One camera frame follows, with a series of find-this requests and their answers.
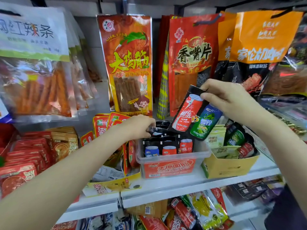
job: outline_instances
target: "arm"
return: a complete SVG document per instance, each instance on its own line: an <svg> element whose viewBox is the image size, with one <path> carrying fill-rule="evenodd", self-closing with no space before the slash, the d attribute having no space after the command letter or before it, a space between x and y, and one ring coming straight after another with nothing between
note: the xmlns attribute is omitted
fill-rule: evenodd
<svg viewBox="0 0 307 230"><path fill-rule="evenodd" d="M148 138L155 120L133 116L51 166L0 201L3 229L50 230L77 195L123 143Z"/></svg>
<svg viewBox="0 0 307 230"><path fill-rule="evenodd" d="M252 129L266 144L307 216L307 145L286 124L262 108L240 84L209 79L201 97L225 116Z"/></svg>

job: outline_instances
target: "cartoon character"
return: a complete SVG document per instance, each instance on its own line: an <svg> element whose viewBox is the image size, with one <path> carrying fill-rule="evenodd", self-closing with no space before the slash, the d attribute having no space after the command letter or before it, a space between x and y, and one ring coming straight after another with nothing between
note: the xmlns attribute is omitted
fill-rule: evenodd
<svg viewBox="0 0 307 230"><path fill-rule="evenodd" d="M135 103L134 107L139 109L142 112L149 113L148 110L149 105L149 98L145 97L145 95L142 95Z"/></svg>

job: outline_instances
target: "round white logo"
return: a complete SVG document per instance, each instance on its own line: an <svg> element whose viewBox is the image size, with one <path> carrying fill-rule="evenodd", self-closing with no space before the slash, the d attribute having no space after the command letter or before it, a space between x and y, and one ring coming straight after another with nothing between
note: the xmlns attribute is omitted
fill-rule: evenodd
<svg viewBox="0 0 307 230"><path fill-rule="evenodd" d="M110 19L106 19L103 21L102 26L105 31L112 31L114 29L114 23Z"/></svg>

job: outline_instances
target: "forearm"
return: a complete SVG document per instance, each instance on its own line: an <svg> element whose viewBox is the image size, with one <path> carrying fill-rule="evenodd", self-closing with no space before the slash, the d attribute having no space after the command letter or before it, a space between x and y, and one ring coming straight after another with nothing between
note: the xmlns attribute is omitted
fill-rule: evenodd
<svg viewBox="0 0 307 230"><path fill-rule="evenodd" d="M307 145L281 120L266 112L251 127L263 140L307 216Z"/></svg>
<svg viewBox="0 0 307 230"><path fill-rule="evenodd" d="M87 182L125 140L117 126L0 201L3 229L50 230Z"/></svg>

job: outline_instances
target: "barcode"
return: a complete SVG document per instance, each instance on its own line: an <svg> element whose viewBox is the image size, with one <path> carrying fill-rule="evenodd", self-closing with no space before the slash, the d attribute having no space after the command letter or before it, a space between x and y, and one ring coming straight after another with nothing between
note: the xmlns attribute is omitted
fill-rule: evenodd
<svg viewBox="0 0 307 230"><path fill-rule="evenodd" d="M178 200L178 199L175 199L175 200L173 201L173 203L172 203L172 206L174 207L174 206L176 206L178 203L179 203L179 200Z"/></svg>
<svg viewBox="0 0 307 230"><path fill-rule="evenodd" d="M150 206L145 207L145 214L150 215Z"/></svg>
<svg viewBox="0 0 307 230"><path fill-rule="evenodd" d="M160 174L149 174L149 177L152 178L152 177L159 177Z"/></svg>

